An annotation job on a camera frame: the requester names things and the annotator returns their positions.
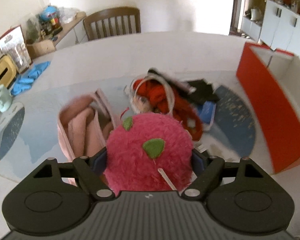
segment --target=plush toy face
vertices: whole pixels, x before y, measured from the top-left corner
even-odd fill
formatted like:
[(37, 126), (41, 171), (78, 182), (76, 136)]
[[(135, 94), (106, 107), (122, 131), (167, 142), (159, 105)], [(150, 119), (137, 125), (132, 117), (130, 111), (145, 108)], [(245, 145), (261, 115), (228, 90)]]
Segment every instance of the plush toy face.
[(171, 190), (158, 168), (179, 191), (190, 183), (193, 143), (170, 116), (146, 113), (128, 117), (111, 132), (106, 147), (105, 176), (116, 195), (120, 190)]

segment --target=green felt leaf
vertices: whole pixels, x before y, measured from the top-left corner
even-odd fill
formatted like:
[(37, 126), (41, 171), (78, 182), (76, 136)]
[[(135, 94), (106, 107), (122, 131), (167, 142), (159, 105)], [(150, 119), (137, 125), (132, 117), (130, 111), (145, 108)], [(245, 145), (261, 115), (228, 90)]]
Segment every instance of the green felt leaf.
[(150, 139), (143, 143), (142, 148), (151, 159), (155, 159), (163, 152), (165, 141), (161, 138)]
[(131, 116), (127, 117), (127, 118), (124, 119), (124, 121), (122, 122), (123, 128), (124, 128), (126, 131), (129, 131), (130, 128), (132, 127), (132, 122), (133, 122), (132, 117), (131, 117)]

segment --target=round table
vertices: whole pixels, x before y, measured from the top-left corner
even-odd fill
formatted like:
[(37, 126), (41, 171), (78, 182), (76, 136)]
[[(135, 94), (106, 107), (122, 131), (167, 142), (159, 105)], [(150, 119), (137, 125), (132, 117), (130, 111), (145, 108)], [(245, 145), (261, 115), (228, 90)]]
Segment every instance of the round table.
[[(29, 91), (14, 98), (14, 102), (24, 105), (25, 117), (16, 141), (0, 161), (0, 175), (20, 182), (47, 157), (66, 162), (57, 137), (61, 107), (75, 96), (101, 88), (114, 111), (121, 114), (129, 106), (123, 88), (151, 67), (183, 80), (204, 78), (214, 85), (224, 84), (253, 112), (235, 77), (246, 41), (205, 33), (133, 34), (87, 42), (36, 59), (35, 63), (51, 60), (51, 64)], [(271, 173), (268, 150), (254, 112), (253, 117), (257, 132), (251, 157)], [(202, 143), (218, 144), (207, 135)], [(289, 231), (300, 235), (300, 166), (273, 178), (295, 201), (296, 211)]]

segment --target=ridged gray surface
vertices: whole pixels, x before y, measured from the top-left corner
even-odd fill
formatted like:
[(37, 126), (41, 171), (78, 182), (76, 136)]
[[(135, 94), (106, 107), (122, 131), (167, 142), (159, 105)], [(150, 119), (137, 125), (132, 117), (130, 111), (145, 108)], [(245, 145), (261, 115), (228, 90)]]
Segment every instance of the ridged gray surface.
[(98, 203), (79, 226), (55, 236), (35, 237), (11, 232), (4, 240), (292, 240), (286, 232), (245, 236), (212, 220), (202, 204), (181, 199), (176, 192), (122, 192)]

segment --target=pink bag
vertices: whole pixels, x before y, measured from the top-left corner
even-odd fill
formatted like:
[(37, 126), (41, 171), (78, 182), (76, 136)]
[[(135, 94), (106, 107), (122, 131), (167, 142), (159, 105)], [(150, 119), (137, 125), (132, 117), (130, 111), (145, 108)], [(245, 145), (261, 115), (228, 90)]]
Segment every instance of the pink bag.
[(106, 146), (111, 130), (121, 124), (101, 89), (82, 95), (63, 107), (58, 116), (58, 140), (69, 162), (92, 157)]

